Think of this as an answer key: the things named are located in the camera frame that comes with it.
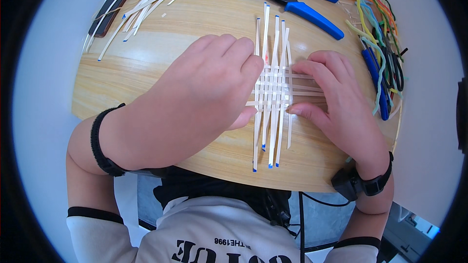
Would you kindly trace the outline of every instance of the black wrist strap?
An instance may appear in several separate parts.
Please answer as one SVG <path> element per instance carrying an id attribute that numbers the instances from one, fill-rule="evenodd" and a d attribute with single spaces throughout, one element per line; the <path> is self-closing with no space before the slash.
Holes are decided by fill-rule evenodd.
<path id="1" fill-rule="evenodd" d="M 390 162 L 389 168 L 383 174 L 378 176 L 377 178 L 373 178 L 372 180 L 363 181 L 361 180 L 361 189 L 367 196 L 374 196 L 382 192 L 383 187 L 387 184 L 390 174 L 392 173 L 392 162 L 393 162 L 393 154 L 389 151 L 390 154 Z"/>
<path id="2" fill-rule="evenodd" d="M 91 127 L 91 149 L 93 150 L 94 158 L 96 159 L 97 165 L 106 173 L 114 177 L 120 177 L 125 175 L 127 170 L 117 166 L 113 161 L 106 158 L 101 150 L 99 144 L 99 128 L 101 127 L 102 120 L 111 111 L 125 106 L 125 103 L 121 103 L 117 108 L 110 108 L 97 115 L 94 119 L 93 126 Z"/>
<path id="3" fill-rule="evenodd" d="M 333 178 L 331 178 L 333 188 L 349 201 L 358 199 L 357 193 L 361 191 L 367 196 L 379 194 L 387 184 L 390 174 L 392 173 L 393 154 L 389 152 L 389 155 L 389 168 L 383 175 L 372 180 L 363 181 L 355 166 L 351 170 L 340 169 Z"/>

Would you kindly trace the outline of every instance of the right hand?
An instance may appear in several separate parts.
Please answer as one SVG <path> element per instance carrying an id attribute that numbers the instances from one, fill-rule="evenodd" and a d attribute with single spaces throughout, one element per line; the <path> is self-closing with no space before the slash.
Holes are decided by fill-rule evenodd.
<path id="1" fill-rule="evenodd" d="M 102 152 L 125 169 L 166 167 L 247 125 L 257 110 L 245 104 L 263 70 L 253 54 L 248 38 L 201 37 L 148 92 L 106 116 Z"/>
<path id="2" fill-rule="evenodd" d="M 325 94 L 328 113 L 312 103 L 296 103 L 289 113 L 312 121 L 338 148 L 365 167 L 360 172 L 362 179 L 383 174 L 389 165 L 388 146 L 348 58 L 334 51 L 316 51 L 292 70 L 314 77 Z"/>

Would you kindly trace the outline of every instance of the wood grain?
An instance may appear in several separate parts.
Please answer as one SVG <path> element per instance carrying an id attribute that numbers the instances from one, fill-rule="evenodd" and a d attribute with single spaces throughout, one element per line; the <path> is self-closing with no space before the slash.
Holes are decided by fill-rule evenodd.
<path id="1" fill-rule="evenodd" d="M 324 0 L 303 1 L 343 30 L 345 37 L 336 41 L 312 23 L 284 12 L 270 2 L 270 23 L 279 15 L 290 28 L 294 62 L 306 59 L 315 50 L 335 50 L 346 55 L 354 66 L 356 78 L 373 107 L 375 89 L 361 56 L 357 36 L 348 32 L 345 19 L 350 19 L 344 7 L 357 13 L 350 5 Z M 119 25 L 121 15 L 132 9 L 136 0 L 127 0 L 120 16 L 104 38 L 96 38 L 79 63 L 73 92 L 72 112 L 81 119 L 96 115 L 122 102 L 130 103 L 145 93 L 164 73 L 167 67 L 193 41 L 206 34 L 230 33 L 236 38 L 255 39 L 255 19 L 263 18 L 264 0 L 175 0 L 166 2 L 143 21 L 136 36 L 122 42 L 126 33 L 120 32 L 109 46 L 102 61 L 99 54 L 110 35 Z M 269 29 L 269 51 L 272 50 L 274 24 Z M 313 80 L 295 79 L 295 85 L 315 85 Z M 295 96 L 294 102 L 320 103 L 326 110 L 323 97 Z M 400 113 L 389 121 L 375 116 L 392 149 L 399 125 Z M 278 168 L 268 169 L 268 152 L 259 150 L 258 172 L 252 172 L 253 118 L 249 125 L 227 131 L 198 154 L 178 166 L 216 178 L 284 190 L 329 192 L 331 177 L 343 166 L 347 155 L 333 145 L 312 123 L 292 118 L 292 143 L 286 149 L 288 114 L 284 118 L 281 161 Z"/>

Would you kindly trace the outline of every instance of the black cable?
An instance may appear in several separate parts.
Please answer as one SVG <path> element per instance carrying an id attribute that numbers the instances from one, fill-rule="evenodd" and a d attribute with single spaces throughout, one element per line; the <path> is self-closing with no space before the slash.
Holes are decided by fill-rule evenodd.
<path id="1" fill-rule="evenodd" d="M 393 10 L 392 10 L 392 6 L 390 5 L 389 1 L 388 0 L 385 0 L 387 2 L 387 4 L 389 5 L 389 9 L 390 9 L 390 12 L 392 13 L 393 15 L 393 20 L 396 21 L 396 17 L 395 17 L 395 14 L 393 13 Z"/>
<path id="2" fill-rule="evenodd" d="M 327 205 L 327 206 L 343 207 L 343 206 L 346 206 L 346 205 L 348 205 L 348 204 L 350 203 L 350 201 L 348 201 L 348 202 L 346 202 L 346 203 L 344 203 L 344 204 L 330 204 L 330 203 L 327 203 L 327 202 L 323 202 L 323 201 L 317 200 L 317 199 L 315 199 L 315 198 L 313 198 L 313 197 L 307 195 L 307 194 L 304 193 L 304 192 L 302 192 L 302 194 L 303 194 L 304 196 L 306 196 L 307 198 L 312 199 L 312 200 L 315 201 L 315 202 L 318 202 L 318 203 L 320 203 L 320 204 Z"/>
<path id="3" fill-rule="evenodd" d="M 327 203 L 327 202 L 322 202 L 320 200 L 317 200 L 309 195 L 307 195 L 306 193 L 304 192 L 301 192 L 299 191 L 298 192 L 298 195 L 299 195 L 299 220 L 300 220 L 300 228 L 299 228 L 299 231 L 297 232 L 296 236 L 294 237 L 294 239 L 297 238 L 297 236 L 301 235 L 301 263 L 305 263 L 306 261 L 306 253 L 305 253 L 305 241 L 306 241 L 306 238 L 305 238 L 305 233 L 304 233 L 304 202 L 302 200 L 302 195 L 305 195 L 307 198 L 309 199 L 312 199 L 313 201 L 315 202 L 318 202 L 320 204 L 323 204 L 323 205 L 327 205 L 327 206 L 332 206 L 332 207 L 343 207 L 343 206 L 346 206 L 350 203 L 350 201 L 346 202 L 345 204 L 330 204 L 330 203 Z"/>
<path id="4" fill-rule="evenodd" d="M 302 204 L 302 194 L 303 192 L 299 191 L 299 217 L 301 220 L 301 229 L 299 230 L 301 232 L 301 263 L 305 263 L 306 258 L 305 258 L 305 252 L 304 252 L 304 244 L 305 244 L 305 236 L 304 236 L 304 205 Z"/>

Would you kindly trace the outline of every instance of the blue scissors handle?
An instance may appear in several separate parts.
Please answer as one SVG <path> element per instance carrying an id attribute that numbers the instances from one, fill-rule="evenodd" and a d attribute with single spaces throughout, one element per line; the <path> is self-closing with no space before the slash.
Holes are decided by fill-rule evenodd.
<path id="1" fill-rule="evenodd" d="M 379 82 L 379 68 L 376 67 L 377 61 L 375 59 L 375 55 L 372 51 L 369 51 L 369 49 L 362 50 L 361 54 L 364 57 L 364 61 L 366 62 L 367 68 L 369 69 L 369 73 L 371 74 L 375 90 L 377 91 L 377 85 Z M 386 121 L 389 119 L 389 109 L 387 106 L 388 95 L 385 93 L 382 84 L 380 84 L 380 89 L 382 91 L 379 99 L 380 115 L 382 116 L 382 120 Z"/>

